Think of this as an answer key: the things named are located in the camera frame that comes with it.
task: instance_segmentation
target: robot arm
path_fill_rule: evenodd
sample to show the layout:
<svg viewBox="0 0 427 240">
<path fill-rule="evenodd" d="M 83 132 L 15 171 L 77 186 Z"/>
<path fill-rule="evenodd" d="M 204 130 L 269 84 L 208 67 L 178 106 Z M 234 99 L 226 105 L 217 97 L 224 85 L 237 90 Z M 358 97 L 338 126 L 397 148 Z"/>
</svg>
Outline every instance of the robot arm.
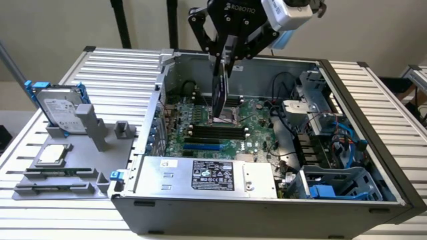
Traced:
<svg viewBox="0 0 427 240">
<path fill-rule="evenodd" d="M 225 104 L 234 62 L 252 59 L 280 39 L 281 33 L 294 30 L 313 13 L 321 17 L 325 7 L 322 0 L 208 0 L 205 8 L 189 10 L 193 34 L 212 59 L 213 117 L 220 115 Z M 206 16 L 216 29 L 214 39 L 204 29 Z"/>
</svg>

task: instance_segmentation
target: black pcie slot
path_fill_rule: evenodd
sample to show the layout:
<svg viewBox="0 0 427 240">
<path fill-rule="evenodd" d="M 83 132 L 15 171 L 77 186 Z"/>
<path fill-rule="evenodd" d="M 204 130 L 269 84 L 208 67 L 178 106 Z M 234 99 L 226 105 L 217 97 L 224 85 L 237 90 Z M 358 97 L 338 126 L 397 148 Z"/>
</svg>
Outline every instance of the black pcie slot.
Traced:
<svg viewBox="0 0 427 240">
<path fill-rule="evenodd" d="M 186 143 L 186 144 L 221 144 L 221 141 L 218 139 L 186 137 L 186 138 L 184 138 L 184 143 Z"/>
<path fill-rule="evenodd" d="M 245 139 L 244 128 L 216 127 L 216 126 L 193 126 L 192 138 L 205 139 Z"/>
<path fill-rule="evenodd" d="M 209 106 L 212 106 L 212 97 L 210 96 L 204 96 L 204 99 L 201 96 L 198 96 L 196 99 L 194 99 L 194 105 L 200 105 L 200 106 L 205 106 L 206 104 Z M 230 108 L 234 108 L 240 105 L 240 99 L 238 98 L 226 98 L 226 101 L 225 101 L 225 107 L 230 107 Z"/>
</svg>

